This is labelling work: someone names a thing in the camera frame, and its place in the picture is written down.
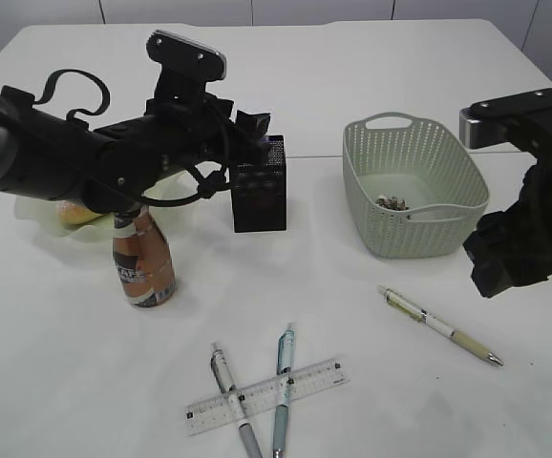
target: clear plastic ruler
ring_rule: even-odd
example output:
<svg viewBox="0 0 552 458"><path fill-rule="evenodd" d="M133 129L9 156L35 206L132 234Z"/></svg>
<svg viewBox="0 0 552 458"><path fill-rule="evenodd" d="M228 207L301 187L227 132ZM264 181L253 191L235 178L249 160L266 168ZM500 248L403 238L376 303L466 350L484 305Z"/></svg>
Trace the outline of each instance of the clear plastic ruler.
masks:
<svg viewBox="0 0 552 458"><path fill-rule="evenodd" d="M337 360L331 359L294 370L287 375L239 388L238 397L242 401L247 417L278 405L281 379L288 383L291 401L343 385L350 380ZM234 416L225 395L187 406L186 418L187 434L190 436L240 420Z"/></svg>

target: bottle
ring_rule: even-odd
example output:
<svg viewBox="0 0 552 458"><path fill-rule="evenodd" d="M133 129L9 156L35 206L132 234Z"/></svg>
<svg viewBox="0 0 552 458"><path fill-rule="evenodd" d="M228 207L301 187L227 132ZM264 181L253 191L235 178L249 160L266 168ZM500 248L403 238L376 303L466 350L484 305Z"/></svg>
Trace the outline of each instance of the bottle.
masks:
<svg viewBox="0 0 552 458"><path fill-rule="evenodd" d="M154 307L174 293L168 242L146 205L115 215L113 259L131 305Z"/></svg>

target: light green basket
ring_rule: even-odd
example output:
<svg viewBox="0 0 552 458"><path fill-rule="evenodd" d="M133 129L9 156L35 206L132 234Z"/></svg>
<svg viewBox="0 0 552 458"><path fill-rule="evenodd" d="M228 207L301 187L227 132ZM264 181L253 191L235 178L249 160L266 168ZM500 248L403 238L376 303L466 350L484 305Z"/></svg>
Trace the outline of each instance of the light green basket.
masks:
<svg viewBox="0 0 552 458"><path fill-rule="evenodd" d="M379 118L408 127L370 129ZM443 125L384 113L344 130L344 183L361 239L377 256L429 258L452 253L474 230L488 204L488 187L474 161ZM378 196L404 198L410 210L377 205Z"/></svg>

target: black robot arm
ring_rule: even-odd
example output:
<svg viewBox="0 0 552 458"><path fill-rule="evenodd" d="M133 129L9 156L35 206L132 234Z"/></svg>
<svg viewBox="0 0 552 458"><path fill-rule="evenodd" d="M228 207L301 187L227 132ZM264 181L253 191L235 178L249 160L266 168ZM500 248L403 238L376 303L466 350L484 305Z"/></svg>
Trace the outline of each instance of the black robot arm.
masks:
<svg viewBox="0 0 552 458"><path fill-rule="evenodd" d="M109 105L106 86L95 76L62 70L50 76L39 100L5 86L0 93L0 191L46 200L67 199L97 213L126 212L139 204L180 206L229 188L225 172L238 163L262 164L268 144L261 139L268 114L237 113L233 102L208 94L208 82L225 77L220 53L168 32L147 42L149 56L162 66L144 116L95 131L76 117L100 115ZM102 91L93 112L75 109L60 119L34 107L48 102L61 74L91 78ZM208 177L196 165L221 164ZM181 170L198 182L197 193L176 200L143 195L157 181Z"/></svg>
<svg viewBox="0 0 552 458"><path fill-rule="evenodd" d="M511 286L552 275L552 89L475 103L461 111L460 138L468 148L505 141L531 153L519 200L485 215L463 246L472 280L490 298Z"/></svg>

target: gray pen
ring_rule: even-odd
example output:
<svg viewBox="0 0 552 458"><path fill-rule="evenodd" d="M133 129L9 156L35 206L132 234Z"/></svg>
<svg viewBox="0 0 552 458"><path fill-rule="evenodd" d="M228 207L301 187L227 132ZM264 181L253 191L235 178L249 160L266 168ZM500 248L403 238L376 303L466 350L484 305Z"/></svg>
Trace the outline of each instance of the gray pen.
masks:
<svg viewBox="0 0 552 458"><path fill-rule="evenodd" d="M212 368L212 373L215 374L219 390L227 396L227 401L233 411L234 417L238 420L238 430L240 431L240 437L242 438L248 458L264 458L259 449L259 444L257 444L253 428L248 419L246 419L246 414L244 413L234 379L231 376L229 367L227 367L227 360L225 359L223 350L219 348L216 342L212 344L210 368Z"/></svg>
<svg viewBox="0 0 552 458"><path fill-rule="evenodd" d="M489 364L503 365L503 360L480 342L472 339L459 329L450 326L415 303L408 301L396 291L385 288L384 286L378 286L378 291L384 295L384 299L386 299L389 305L392 305L406 315L409 315L413 320L427 324L433 330L450 339L452 342L467 350L477 358L480 358Z"/></svg>
<svg viewBox="0 0 552 458"><path fill-rule="evenodd" d="M285 334L278 341L278 364L276 375L286 375L293 368L293 353L295 351L295 332L293 324L289 323ZM287 442L288 402L290 398L289 377L281 377L278 405L274 416L274 437L272 439L273 458L285 456L285 444Z"/></svg>

